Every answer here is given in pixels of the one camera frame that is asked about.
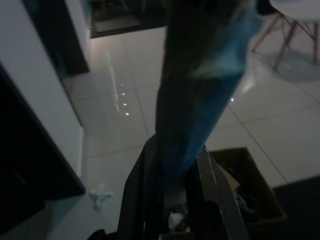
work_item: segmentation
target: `white chair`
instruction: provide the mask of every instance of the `white chair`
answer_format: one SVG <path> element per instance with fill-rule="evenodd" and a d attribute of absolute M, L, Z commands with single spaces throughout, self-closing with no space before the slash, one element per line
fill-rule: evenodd
<path fill-rule="evenodd" d="M 317 64 L 319 38 L 318 28 L 320 22 L 320 0 L 270 0 L 270 3 L 279 13 L 276 14 L 270 26 L 257 40 L 256 44 L 253 46 L 251 51 L 254 52 L 257 49 L 257 47 L 261 44 L 264 38 L 273 30 L 276 23 L 281 18 L 287 20 L 286 17 L 289 17 L 293 20 L 293 22 L 290 23 L 290 31 L 285 37 L 284 43 L 275 61 L 273 69 L 276 70 L 278 68 L 286 52 L 286 48 L 290 46 L 290 43 L 295 35 L 297 27 L 301 27 L 313 39 L 313 62 L 314 64 Z M 313 32 L 309 29 L 308 23 L 313 24 Z"/>

